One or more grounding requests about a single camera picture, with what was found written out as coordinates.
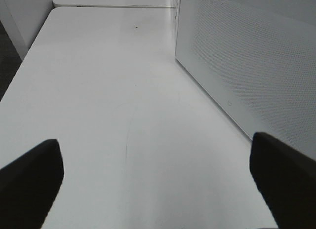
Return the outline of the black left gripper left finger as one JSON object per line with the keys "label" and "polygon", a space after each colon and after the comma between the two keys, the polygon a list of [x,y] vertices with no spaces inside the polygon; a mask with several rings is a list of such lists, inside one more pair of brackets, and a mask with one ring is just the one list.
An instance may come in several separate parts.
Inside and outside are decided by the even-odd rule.
{"label": "black left gripper left finger", "polygon": [[40,229],[64,178],[59,143],[45,140],[0,170],[0,227]]}

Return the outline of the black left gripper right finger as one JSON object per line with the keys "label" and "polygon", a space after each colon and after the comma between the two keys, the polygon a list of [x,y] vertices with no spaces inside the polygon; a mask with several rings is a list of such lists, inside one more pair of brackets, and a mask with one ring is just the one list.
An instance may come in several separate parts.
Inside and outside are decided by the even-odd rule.
{"label": "black left gripper right finger", "polygon": [[256,132],[249,169],[278,228],[316,227],[316,162],[313,159],[267,133]]}

